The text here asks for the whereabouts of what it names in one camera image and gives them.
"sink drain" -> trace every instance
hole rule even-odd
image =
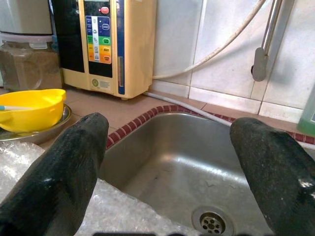
[[[216,207],[202,206],[192,214],[195,229],[204,234],[232,236],[233,225],[227,215]]]

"sink basin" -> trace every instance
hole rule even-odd
[[[155,116],[108,149],[99,178],[202,233],[272,235],[229,127],[205,118]]]

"stainless steel tray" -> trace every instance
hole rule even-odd
[[[20,141],[29,142],[34,144],[41,144],[48,141],[59,134],[66,123],[70,120],[72,115],[71,109],[64,105],[63,116],[57,124],[53,127],[40,131],[40,132],[29,132],[29,133],[12,133],[0,128],[0,142],[1,141]]]

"yellow plastic bowl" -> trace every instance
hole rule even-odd
[[[0,95],[0,105],[32,108],[0,111],[0,127],[17,133],[48,129],[61,119],[65,99],[63,89],[30,90]]]

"wall-mounted faucet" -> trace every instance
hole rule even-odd
[[[255,81],[263,81],[266,78],[268,53],[276,28],[281,4],[282,0],[273,0],[261,47],[257,48],[255,51],[254,65],[252,66],[252,77]]]

